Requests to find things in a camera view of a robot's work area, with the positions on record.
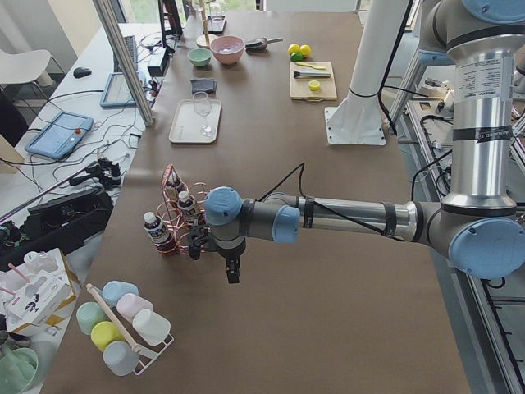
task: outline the chair leg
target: chair leg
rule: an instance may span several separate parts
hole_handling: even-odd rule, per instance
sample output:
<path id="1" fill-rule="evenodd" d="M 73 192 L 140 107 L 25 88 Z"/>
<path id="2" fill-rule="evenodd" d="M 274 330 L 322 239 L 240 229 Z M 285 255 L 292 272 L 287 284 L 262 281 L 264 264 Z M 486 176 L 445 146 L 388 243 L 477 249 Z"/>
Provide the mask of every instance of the chair leg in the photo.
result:
<path id="1" fill-rule="evenodd" d="M 42 88 L 40 87 L 39 84 L 36 83 L 36 81 L 34 80 L 33 82 L 31 82 L 34 86 L 36 86 L 36 89 L 38 89 L 40 91 L 40 93 L 45 97 L 46 101 L 49 100 L 49 97 L 44 93 L 44 91 L 42 90 Z"/>
<path id="2" fill-rule="evenodd" d="M 63 75 L 66 74 L 66 72 L 64 71 L 64 69 L 62 68 L 62 66 L 60 65 L 59 62 L 57 62 L 57 59 L 55 59 L 55 57 L 53 55 L 51 55 L 51 59 L 55 62 L 55 64 L 57 65 L 58 68 L 60 68 L 60 71 L 62 72 Z"/>

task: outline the black mouse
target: black mouse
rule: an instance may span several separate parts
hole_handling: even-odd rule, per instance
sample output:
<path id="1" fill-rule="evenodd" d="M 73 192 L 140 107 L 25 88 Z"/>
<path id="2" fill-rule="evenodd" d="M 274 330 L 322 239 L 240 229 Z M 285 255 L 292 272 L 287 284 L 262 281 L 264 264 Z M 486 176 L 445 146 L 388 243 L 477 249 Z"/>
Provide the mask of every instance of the black mouse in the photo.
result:
<path id="1" fill-rule="evenodd" d="M 84 76 L 88 76 L 89 74 L 91 74 L 91 70 L 89 68 L 85 68 L 85 67 L 77 67 L 74 71 L 73 71 L 73 76 L 75 78 L 82 78 Z"/>

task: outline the green bowl in corner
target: green bowl in corner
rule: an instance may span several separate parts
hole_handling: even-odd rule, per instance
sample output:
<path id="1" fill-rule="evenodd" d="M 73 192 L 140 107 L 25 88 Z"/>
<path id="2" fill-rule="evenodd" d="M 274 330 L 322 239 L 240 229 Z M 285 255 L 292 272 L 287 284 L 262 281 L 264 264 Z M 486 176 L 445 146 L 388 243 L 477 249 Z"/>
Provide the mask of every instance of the green bowl in corner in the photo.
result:
<path id="1" fill-rule="evenodd" d="M 196 67 L 207 66 L 211 58 L 211 51 L 205 48 L 192 49 L 188 53 L 189 61 L 192 62 Z"/>

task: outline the wooden cutting board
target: wooden cutting board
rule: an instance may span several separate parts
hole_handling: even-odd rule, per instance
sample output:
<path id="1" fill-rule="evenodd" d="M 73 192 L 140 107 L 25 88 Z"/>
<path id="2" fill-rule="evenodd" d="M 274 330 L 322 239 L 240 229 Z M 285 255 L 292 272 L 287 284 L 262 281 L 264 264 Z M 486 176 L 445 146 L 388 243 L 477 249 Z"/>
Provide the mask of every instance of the wooden cutting board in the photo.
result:
<path id="1" fill-rule="evenodd" d="M 290 97 L 292 100 L 306 100 L 306 101 L 323 101 L 323 100 L 337 100 L 336 80 L 334 79 L 334 71 L 330 62 L 307 62 L 315 66 L 325 66 L 326 70 L 315 70 L 311 67 L 298 66 L 295 62 L 290 62 Z M 330 78 L 319 78 L 321 82 L 321 89 L 315 92 L 308 88 L 308 82 L 312 79 L 294 78 L 294 71 L 302 72 L 329 72 Z"/>

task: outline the lemon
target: lemon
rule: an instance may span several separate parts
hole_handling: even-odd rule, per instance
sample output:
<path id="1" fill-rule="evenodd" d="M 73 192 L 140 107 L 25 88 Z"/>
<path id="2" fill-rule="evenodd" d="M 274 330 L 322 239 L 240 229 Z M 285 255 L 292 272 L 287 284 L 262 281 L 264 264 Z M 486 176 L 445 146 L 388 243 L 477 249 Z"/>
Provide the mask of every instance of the lemon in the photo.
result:
<path id="1" fill-rule="evenodd" d="M 299 52 L 299 50 L 300 50 L 299 44 L 291 44 L 288 47 L 288 54 L 291 55 L 292 53 Z"/>
<path id="2" fill-rule="evenodd" d="M 300 52 L 294 52 L 290 55 L 290 60 L 292 62 L 300 62 L 301 60 L 303 60 L 303 55 L 301 55 Z"/>
<path id="3" fill-rule="evenodd" d="M 309 45 L 301 45 L 299 48 L 299 52 L 301 53 L 301 55 L 303 55 L 303 57 L 308 57 L 312 54 L 312 49 Z"/>

